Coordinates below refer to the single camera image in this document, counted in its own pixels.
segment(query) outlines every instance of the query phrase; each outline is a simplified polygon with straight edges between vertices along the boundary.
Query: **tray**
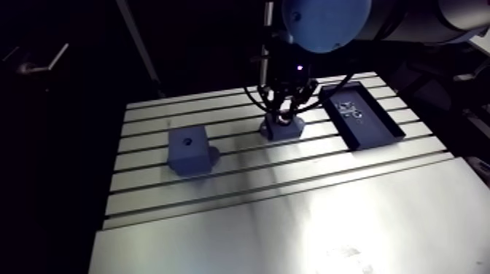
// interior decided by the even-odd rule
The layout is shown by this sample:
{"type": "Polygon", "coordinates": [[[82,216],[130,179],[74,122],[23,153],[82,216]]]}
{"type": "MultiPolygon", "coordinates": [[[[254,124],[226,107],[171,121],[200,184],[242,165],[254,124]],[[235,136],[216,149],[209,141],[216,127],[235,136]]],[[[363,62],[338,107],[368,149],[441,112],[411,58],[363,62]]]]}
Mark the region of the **tray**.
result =
{"type": "MultiPolygon", "coordinates": [[[[324,100],[335,85],[323,86],[324,100]]],[[[396,143],[403,130],[360,82],[351,82],[323,103],[325,111],[350,150],[369,149],[396,143]]]]}

